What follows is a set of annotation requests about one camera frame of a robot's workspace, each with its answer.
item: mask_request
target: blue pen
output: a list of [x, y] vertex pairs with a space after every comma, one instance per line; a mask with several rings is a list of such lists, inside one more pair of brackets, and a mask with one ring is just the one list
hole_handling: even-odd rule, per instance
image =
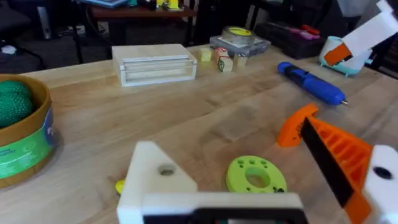
[[349, 105], [339, 88], [289, 62], [278, 64], [278, 71], [329, 105]]

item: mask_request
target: green ring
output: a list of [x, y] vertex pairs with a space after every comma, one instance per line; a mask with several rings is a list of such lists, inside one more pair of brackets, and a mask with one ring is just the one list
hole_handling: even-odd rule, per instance
[[[256, 187], [247, 180], [248, 175], [259, 175], [265, 187]], [[241, 156], [228, 167], [226, 185], [230, 192], [274, 193], [276, 189], [287, 191], [285, 177], [269, 161], [258, 156]]]

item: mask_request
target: small wooden cube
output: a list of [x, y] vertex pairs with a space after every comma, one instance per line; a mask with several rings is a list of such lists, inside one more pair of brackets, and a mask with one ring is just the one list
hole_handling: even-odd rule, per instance
[[220, 57], [217, 67], [222, 72], [230, 72], [234, 66], [233, 61], [229, 57]]
[[235, 54], [234, 55], [234, 64], [237, 67], [245, 67], [247, 60], [248, 60], [248, 58], [243, 54]]
[[211, 50], [210, 49], [200, 49], [200, 60], [202, 62], [209, 62], [211, 60]]
[[222, 47], [217, 47], [214, 50], [214, 56], [213, 56], [213, 60], [218, 63], [218, 59], [220, 59], [220, 57], [229, 57], [228, 56], [228, 51]]

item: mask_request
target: green ball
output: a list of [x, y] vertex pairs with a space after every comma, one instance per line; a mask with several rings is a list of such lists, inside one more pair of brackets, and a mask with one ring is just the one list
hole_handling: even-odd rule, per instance
[[27, 85], [14, 80], [6, 80], [0, 83], [0, 95], [8, 93], [19, 93], [25, 95], [27, 98], [32, 97], [32, 92]]
[[30, 98], [20, 93], [0, 95], [0, 127], [10, 126], [33, 113]]

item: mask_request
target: cable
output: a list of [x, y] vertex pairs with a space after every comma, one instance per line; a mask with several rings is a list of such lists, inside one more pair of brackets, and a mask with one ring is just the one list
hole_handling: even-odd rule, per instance
[[89, 17], [89, 15], [88, 15], [88, 7], [86, 7], [86, 19], [87, 19], [87, 22], [88, 22], [88, 25], [90, 26], [90, 28], [94, 31], [94, 33], [102, 40], [102, 41], [104, 41], [105, 43], [107, 43], [109, 46], [114, 46], [114, 44], [110, 41], [110, 40], [108, 40], [107, 38], [105, 38], [104, 36], [102, 36], [102, 34], [100, 34], [98, 31], [97, 31], [97, 29], [96, 29], [96, 27], [94, 26], [94, 24], [93, 24], [93, 21], [91, 21], [91, 19], [90, 19], [90, 17]]

